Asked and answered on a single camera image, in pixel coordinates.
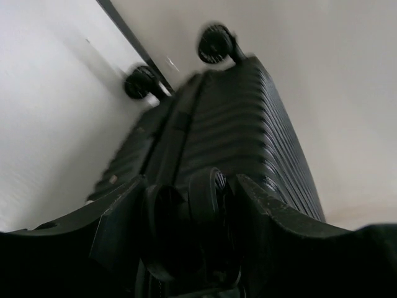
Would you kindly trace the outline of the black hard-shell suitcase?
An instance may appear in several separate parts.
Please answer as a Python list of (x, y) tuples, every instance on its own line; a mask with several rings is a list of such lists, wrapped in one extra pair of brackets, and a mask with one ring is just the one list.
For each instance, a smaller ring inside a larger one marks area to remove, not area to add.
[(153, 70), (137, 66), (124, 81), (133, 99), (156, 96), (95, 185), (88, 202), (143, 174), (177, 189), (186, 218), (172, 227), (184, 237), (178, 253), (195, 258), (207, 281), (224, 272), (219, 236), (229, 234), (234, 178), (246, 174), (272, 196), (319, 221), (325, 216), (305, 154), (270, 74), (245, 55), (223, 24), (208, 24), (197, 53), (207, 64), (230, 58), (225, 70), (194, 74), (167, 95)]

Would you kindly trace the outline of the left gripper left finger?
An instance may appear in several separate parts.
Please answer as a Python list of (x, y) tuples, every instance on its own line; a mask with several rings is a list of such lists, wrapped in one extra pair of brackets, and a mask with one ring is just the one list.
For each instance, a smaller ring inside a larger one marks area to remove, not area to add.
[(133, 297), (146, 187), (139, 175), (36, 229), (2, 233), (1, 296)]

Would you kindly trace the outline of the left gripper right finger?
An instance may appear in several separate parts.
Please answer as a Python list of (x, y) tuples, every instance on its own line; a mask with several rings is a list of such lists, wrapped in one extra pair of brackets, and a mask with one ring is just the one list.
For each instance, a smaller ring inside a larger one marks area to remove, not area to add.
[(396, 225), (348, 231), (236, 177), (241, 280), (249, 297), (395, 297)]

